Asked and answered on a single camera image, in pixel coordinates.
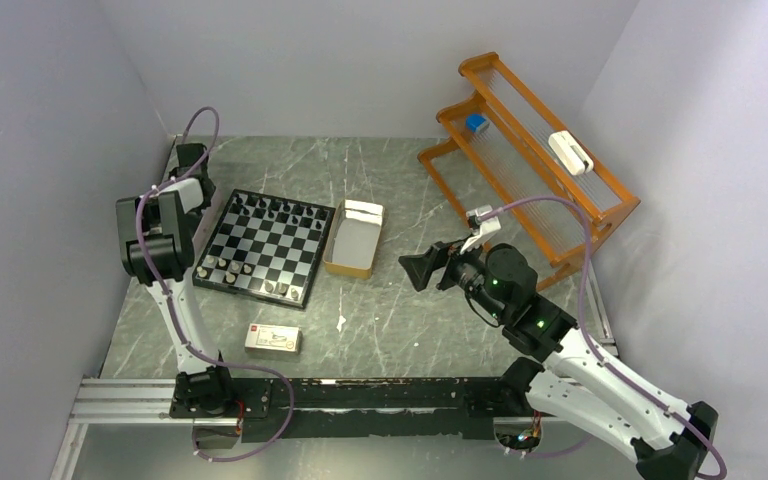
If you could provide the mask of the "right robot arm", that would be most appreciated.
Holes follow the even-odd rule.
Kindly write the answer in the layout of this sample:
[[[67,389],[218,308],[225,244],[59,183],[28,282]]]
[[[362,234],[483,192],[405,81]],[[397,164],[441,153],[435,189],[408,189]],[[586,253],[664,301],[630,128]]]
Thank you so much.
[[[611,445],[644,479],[704,478],[719,417],[713,407],[666,393],[608,353],[537,292],[537,274],[517,248],[499,244],[481,253],[461,246],[436,242],[398,262],[416,291],[440,271],[438,289],[459,288],[520,353],[501,377],[508,412],[530,408],[564,419]]]

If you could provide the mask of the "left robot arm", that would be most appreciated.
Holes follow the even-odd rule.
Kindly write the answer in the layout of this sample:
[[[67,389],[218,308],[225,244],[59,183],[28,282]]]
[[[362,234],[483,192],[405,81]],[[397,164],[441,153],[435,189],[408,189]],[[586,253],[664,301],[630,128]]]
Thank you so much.
[[[203,242],[200,227],[216,186],[209,178],[207,146],[185,142],[175,151],[178,166],[168,187],[146,201],[132,196],[115,203],[120,258],[158,305],[173,341],[178,373],[172,411],[218,417],[236,405],[237,388],[218,364],[222,354],[207,331],[192,279]]]

